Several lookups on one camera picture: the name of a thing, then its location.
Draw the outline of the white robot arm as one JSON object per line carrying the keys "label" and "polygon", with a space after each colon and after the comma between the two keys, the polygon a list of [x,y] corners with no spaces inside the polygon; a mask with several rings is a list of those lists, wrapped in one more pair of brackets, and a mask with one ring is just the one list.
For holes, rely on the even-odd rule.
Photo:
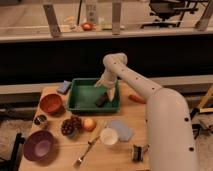
{"label": "white robot arm", "polygon": [[150,171],[199,171],[185,98],[128,68],[124,53],[106,55],[103,64],[105,70],[97,87],[104,86],[111,94],[120,77],[146,101]]}

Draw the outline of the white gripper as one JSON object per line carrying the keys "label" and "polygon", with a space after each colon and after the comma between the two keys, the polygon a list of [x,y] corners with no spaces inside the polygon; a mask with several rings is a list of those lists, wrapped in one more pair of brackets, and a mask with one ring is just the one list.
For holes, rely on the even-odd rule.
{"label": "white gripper", "polygon": [[108,88],[107,90],[107,95],[108,95],[108,99],[110,102],[112,102],[114,100],[114,97],[115,97],[115,83],[117,81],[117,76],[105,69],[104,70],[104,73],[101,75],[101,78],[100,80],[98,80],[94,87],[100,87],[100,86],[104,86],[106,88]]}

